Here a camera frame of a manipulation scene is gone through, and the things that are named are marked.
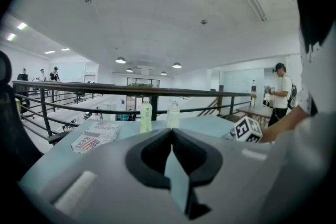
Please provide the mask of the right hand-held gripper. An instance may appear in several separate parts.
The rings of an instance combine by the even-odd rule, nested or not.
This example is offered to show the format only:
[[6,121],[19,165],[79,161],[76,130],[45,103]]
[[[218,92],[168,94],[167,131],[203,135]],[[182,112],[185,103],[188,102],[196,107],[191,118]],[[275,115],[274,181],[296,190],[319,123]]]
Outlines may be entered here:
[[248,116],[234,123],[230,134],[239,142],[260,142],[263,137],[258,122]]

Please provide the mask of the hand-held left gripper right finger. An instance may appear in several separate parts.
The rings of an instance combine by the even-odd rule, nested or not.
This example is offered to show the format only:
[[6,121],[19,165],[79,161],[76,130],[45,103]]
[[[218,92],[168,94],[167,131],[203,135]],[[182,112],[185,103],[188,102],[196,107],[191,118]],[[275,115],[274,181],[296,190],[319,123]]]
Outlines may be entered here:
[[189,221],[233,222],[239,191],[262,162],[243,155],[244,144],[173,129],[172,150],[187,175],[182,208]]

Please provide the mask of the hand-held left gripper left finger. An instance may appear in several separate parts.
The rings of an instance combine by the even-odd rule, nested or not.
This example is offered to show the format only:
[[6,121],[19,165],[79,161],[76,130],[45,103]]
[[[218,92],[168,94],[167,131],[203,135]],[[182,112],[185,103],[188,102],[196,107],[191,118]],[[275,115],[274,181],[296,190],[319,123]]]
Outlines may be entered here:
[[170,152],[168,129],[98,146],[41,196],[77,223],[187,223],[164,175]]

